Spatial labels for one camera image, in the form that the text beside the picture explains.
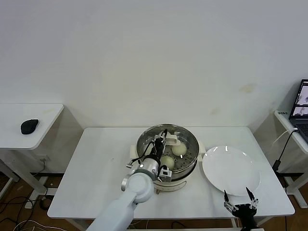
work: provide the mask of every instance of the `floor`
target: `floor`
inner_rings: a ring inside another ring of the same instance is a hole
[[[7,181],[7,178],[3,175],[0,175],[0,189],[4,186],[5,182]],[[48,187],[57,187],[61,181],[61,177],[49,177],[46,186]],[[28,196],[32,191],[32,188],[26,184],[23,180],[20,180],[18,183],[14,183],[11,188],[8,190],[6,195],[3,197],[0,202],[8,202],[10,199],[17,197],[17,196]],[[304,198],[307,198],[308,201],[308,184],[303,186],[300,191],[302,192]],[[288,231],[303,231],[308,230],[308,209],[300,209],[297,205],[296,200],[294,197],[289,196],[292,204],[295,207],[295,214],[293,216],[290,216],[287,218],[287,230]],[[23,198],[18,198],[13,202],[23,202]],[[5,218],[11,218],[12,220],[16,221],[18,212],[20,208],[22,207],[21,204],[17,205],[8,205],[4,209],[5,205],[0,205],[0,221],[2,221]],[[22,209],[20,216],[18,218],[18,222],[21,222],[23,220],[27,220],[29,216],[31,215],[30,209]],[[39,207],[39,203],[35,204],[33,215],[31,217],[31,220],[35,220],[39,222],[40,224],[43,224],[45,226],[54,226],[62,228],[66,231],[77,231],[74,226],[72,226],[70,223],[68,223],[66,220],[63,219],[51,219],[47,216],[47,211],[42,210]],[[150,220],[147,222],[147,220],[134,220],[132,222],[133,225],[131,225],[130,229],[145,229],[146,226],[148,229],[171,229],[172,227],[175,229],[181,229],[184,228],[183,225],[186,228],[226,228],[231,227],[231,221],[227,219],[212,219],[212,220],[206,220],[206,219],[199,219],[199,220]],[[0,231],[13,231],[16,224],[13,223],[10,220],[5,220],[0,223]],[[38,228],[39,225],[28,222],[22,229],[26,229],[29,231],[39,231],[41,229]],[[261,226],[265,229],[265,231],[284,231],[285,230],[285,220],[284,217],[278,217],[278,218],[272,218],[265,224]]]

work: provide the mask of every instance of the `table leg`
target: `table leg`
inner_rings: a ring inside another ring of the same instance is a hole
[[[293,195],[301,208],[308,208],[308,205],[303,198],[302,194],[298,190],[304,184],[308,182],[308,172],[304,173],[297,180],[293,181],[291,177],[285,177],[285,181],[288,183],[287,194]]]
[[[255,218],[257,225],[263,225],[265,222],[267,222],[268,220],[272,219],[273,217],[269,216],[269,217],[264,217],[264,218]]]
[[[79,219],[65,219],[65,220],[74,225],[80,231],[85,231],[90,226],[84,220],[79,220]]]
[[[19,177],[16,176],[2,160],[0,160],[0,172],[3,172],[8,178],[12,178],[15,182],[19,181]]]
[[[10,162],[5,162],[20,178],[32,186],[32,188],[39,193],[45,194],[46,188],[41,184],[34,176],[32,176],[29,170],[19,160],[13,159]]]
[[[231,223],[232,223],[232,227],[233,228],[237,228],[236,222],[235,222],[235,218],[231,218]]]
[[[3,195],[6,193],[10,185],[13,183],[13,181],[18,182],[19,177],[16,176],[10,168],[8,168],[1,160],[0,160],[0,172],[3,172],[7,177],[9,177],[8,182],[5,184],[5,186],[2,188],[0,192],[0,199],[3,197]]]
[[[47,187],[44,186],[44,183],[46,182],[48,177],[41,177],[39,180],[37,180],[34,176],[30,174],[29,170],[17,158],[11,158],[6,161],[5,164],[7,164],[7,166],[9,166],[25,182],[32,186],[34,190],[29,198],[30,200],[36,200],[39,195],[45,195],[45,193],[47,195],[55,195],[57,189],[47,189]],[[31,202],[27,202],[25,208],[32,208]]]
[[[45,184],[45,182],[47,181],[47,179],[48,179],[48,177],[41,177],[41,178],[39,179],[39,182],[40,182],[41,184]],[[30,201],[35,201],[35,200],[37,200],[37,198],[38,198],[39,195],[45,195],[45,194],[46,194],[46,195],[55,196],[56,192],[57,192],[57,188],[47,188],[47,192],[45,191],[45,193],[39,193],[38,191],[33,190],[32,194],[31,194],[30,197],[29,197],[29,200],[30,200]],[[31,202],[27,202],[26,205],[25,205],[25,208],[31,209],[31,208],[32,208],[32,204],[34,204],[34,203],[33,203],[33,202],[32,202],[32,203],[31,203]]]

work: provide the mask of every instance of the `laptop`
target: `laptop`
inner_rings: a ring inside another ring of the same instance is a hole
[[[308,142],[308,79],[303,79],[300,83],[289,120]]]

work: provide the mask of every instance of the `laptop screen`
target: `laptop screen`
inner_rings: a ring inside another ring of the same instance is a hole
[[[290,117],[308,117],[308,79],[303,79],[299,87]]]

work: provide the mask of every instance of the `white cable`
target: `white cable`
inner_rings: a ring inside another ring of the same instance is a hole
[[[36,222],[36,221],[34,221],[34,220],[24,220],[24,221],[20,222],[18,225],[16,225],[16,227],[13,229],[13,231],[15,231],[15,229],[16,229],[20,224],[22,224],[22,223],[24,223],[24,222],[28,222],[28,221],[37,223],[38,225],[40,225],[40,226],[42,226],[42,227],[44,227],[44,228],[57,229],[57,230],[67,231],[67,230],[64,230],[64,229],[61,229],[61,228],[58,228],[58,227],[44,226],[44,225],[42,225],[42,224],[40,224],[40,223],[38,223],[38,222]]]
[[[298,129],[297,129],[297,128],[292,128],[292,129],[289,129],[289,130],[285,131],[283,134],[281,134],[281,135],[273,142],[273,144],[271,145],[271,147],[270,147],[270,149],[269,149],[269,151],[268,151],[267,153],[269,153],[269,152],[271,151],[271,149],[273,148],[274,144],[275,144],[285,133],[287,133],[287,132],[289,132],[289,131],[294,131],[294,130],[298,130]]]
[[[33,229],[33,230],[34,230],[34,228],[35,228],[35,226],[30,227],[30,228],[25,228],[25,229],[22,229],[22,230],[20,230],[20,231],[29,230],[29,229]]]
[[[130,224],[130,225],[135,225],[135,224],[138,224],[139,222],[141,222],[142,220],[140,220],[140,221],[137,221],[137,222],[135,222],[135,223],[132,223],[132,224]]]
[[[47,230],[42,229],[42,228],[40,228],[40,227],[38,227],[38,226],[36,226],[35,228],[38,228],[38,229],[43,230],[43,231],[47,231]]]

